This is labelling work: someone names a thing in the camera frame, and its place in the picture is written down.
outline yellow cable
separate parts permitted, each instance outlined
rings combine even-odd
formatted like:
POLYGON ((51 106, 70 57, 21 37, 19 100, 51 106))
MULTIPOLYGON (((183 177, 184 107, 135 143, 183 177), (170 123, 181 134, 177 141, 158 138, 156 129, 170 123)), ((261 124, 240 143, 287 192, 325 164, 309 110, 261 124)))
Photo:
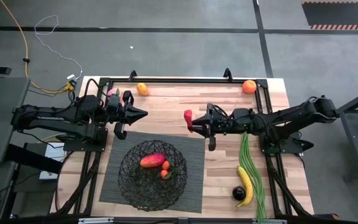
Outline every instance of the yellow cable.
MULTIPOLYGON (((20 33, 22 34, 23 36, 23 40, 24 40, 24 45, 25 45, 25 59, 29 59, 29 48, 27 46, 27 40, 25 39, 25 36, 24 36, 24 33, 23 33, 23 30, 22 30, 22 27, 19 25, 19 23, 17 22, 16 18, 13 16, 13 14, 11 13, 11 11, 9 10, 9 8, 5 5, 4 1, 3 0, 0 0, 0 2, 2 3, 2 5, 5 7, 6 11, 9 13, 9 15, 11 15, 12 19, 14 20, 14 22, 16 23, 17 27, 19 28, 20 30, 20 33)), ((25 68, 24 68, 24 72, 25 72, 25 76, 27 78, 29 78, 29 74, 28 74, 28 67, 29 67, 29 63, 28 62, 24 62, 25 63, 25 68)), ((33 86, 35 86, 37 89, 45 92, 45 93, 49 93, 49 94, 59 94, 59 93, 64 93, 67 91, 66 88, 64 88, 63 90, 61 91, 49 91, 49 90, 44 90, 43 88, 37 86, 37 84, 35 84, 33 81, 30 81, 31 84, 33 86)))
POLYGON ((51 140, 45 140, 44 142, 61 142, 61 141, 57 139, 51 139, 51 140))

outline yellow lemon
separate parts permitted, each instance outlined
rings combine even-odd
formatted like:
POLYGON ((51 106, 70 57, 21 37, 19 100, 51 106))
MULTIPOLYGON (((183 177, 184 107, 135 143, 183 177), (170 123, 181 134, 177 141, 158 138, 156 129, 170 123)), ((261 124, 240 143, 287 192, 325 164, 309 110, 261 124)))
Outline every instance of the yellow lemon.
POLYGON ((141 95, 141 96, 147 96, 148 91, 147 91, 147 86, 145 83, 139 83, 136 86, 137 92, 141 95))

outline green beans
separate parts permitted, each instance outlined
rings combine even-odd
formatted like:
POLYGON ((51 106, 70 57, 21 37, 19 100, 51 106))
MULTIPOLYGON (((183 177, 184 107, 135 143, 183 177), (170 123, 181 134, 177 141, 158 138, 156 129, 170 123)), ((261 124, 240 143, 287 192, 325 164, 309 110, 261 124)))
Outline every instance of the green beans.
POLYGON ((265 222, 267 220, 267 214, 265 209, 265 190, 262 183, 262 178, 260 178, 260 174, 256 169, 249 152, 247 134, 243 134, 241 138, 239 161, 240 166, 247 171, 252 182, 254 194, 257 199, 257 221, 259 223, 265 222))

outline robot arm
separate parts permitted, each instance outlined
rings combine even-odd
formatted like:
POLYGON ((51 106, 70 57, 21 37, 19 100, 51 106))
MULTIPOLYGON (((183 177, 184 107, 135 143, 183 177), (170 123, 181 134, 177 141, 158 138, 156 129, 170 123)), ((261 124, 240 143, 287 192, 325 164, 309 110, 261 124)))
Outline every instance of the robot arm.
POLYGON ((131 125, 148 115, 148 112, 133 107, 134 99, 130 91, 125 91, 122 99, 124 104, 120 103, 116 95, 107 97, 105 102, 94 95, 85 95, 71 100, 66 108, 24 105, 16 108, 11 124, 18 132, 43 128, 70 134, 73 141, 104 147, 107 123, 116 122, 114 134, 119 139, 125 139, 124 125, 131 125))
POLYGON ((312 96, 301 105, 272 114, 258 114, 252 109, 238 108, 228 116, 219 106, 211 103, 208 103, 206 114, 201 118, 191 121, 190 113, 185 112, 189 131, 209 138, 210 151, 216 147, 215 134, 263 135, 266 144, 277 146, 292 133, 313 123, 331 123, 339 117, 332 101, 324 96, 312 96))

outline white cable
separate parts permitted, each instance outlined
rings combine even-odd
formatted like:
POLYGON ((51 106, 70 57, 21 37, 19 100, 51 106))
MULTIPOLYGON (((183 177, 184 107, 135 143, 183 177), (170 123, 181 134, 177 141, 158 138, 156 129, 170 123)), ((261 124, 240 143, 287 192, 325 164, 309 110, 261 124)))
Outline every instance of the white cable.
POLYGON ((51 136, 49 136, 49 137, 46 137, 46 138, 44 138, 44 139, 42 139, 42 140, 45 141, 45 140, 48 140, 48 139, 50 139, 50 138, 52 138, 52 137, 56 137, 56 136, 59 136, 59 135, 62 135, 62 134, 66 134, 66 133, 54 134, 54 135, 51 135, 51 136))
POLYGON ((44 44, 44 43, 42 42, 42 40, 40 39, 40 37, 38 36, 38 35, 50 35, 51 33, 53 33, 53 31, 55 30, 55 28, 56 28, 57 26, 59 26, 59 18, 58 18, 58 16, 57 16, 57 15, 47 16, 47 17, 41 19, 41 20, 34 26, 35 36, 36 36, 36 38, 38 38, 38 40, 41 42, 41 44, 44 45, 44 46, 46 46, 47 48, 49 48, 49 50, 50 50, 51 52, 53 52, 53 53, 59 55, 59 56, 60 56, 61 58, 63 58, 63 59, 67 59, 67 60, 71 60, 71 61, 75 62, 75 63, 81 68, 80 76, 75 77, 76 79, 79 79, 79 78, 82 76, 82 73, 83 73, 83 71, 82 71, 82 66, 81 66, 76 60, 74 60, 74 59, 72 59, 72 58, 64 57, 64 56, 62 56, 59 52, 52 50, 48 45, 44 44), (46 34, 38 33, 38 32, 37 32, 37 26, 38 26, 42 21, 44 21, 44 20, 46 20, 46 19, 49 19, 49 18, 52 18, 52 17, 56 17, 56 22, 57 22, 57 24, 53 27, 52 31, 50 31, 49 33, 46 33, 46 34))

